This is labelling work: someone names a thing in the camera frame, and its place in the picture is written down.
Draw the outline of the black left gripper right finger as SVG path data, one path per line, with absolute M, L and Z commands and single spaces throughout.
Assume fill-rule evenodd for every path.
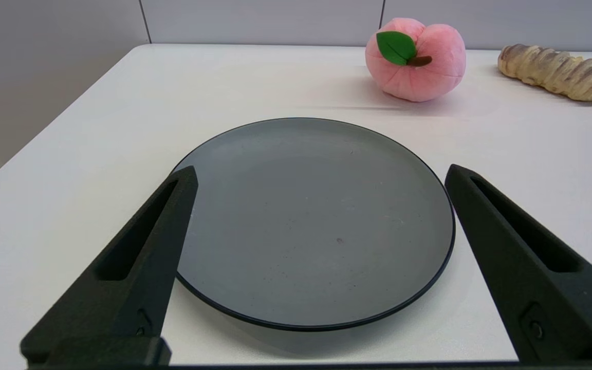
M 521 363 L 592 363 L 592 264 L 468 168 L 445 187 Z

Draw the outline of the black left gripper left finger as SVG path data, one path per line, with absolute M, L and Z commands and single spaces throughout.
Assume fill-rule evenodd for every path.
M 161 332 L 199 187 L 172 173 L 22 339 L 28 367 L 161 367 Z

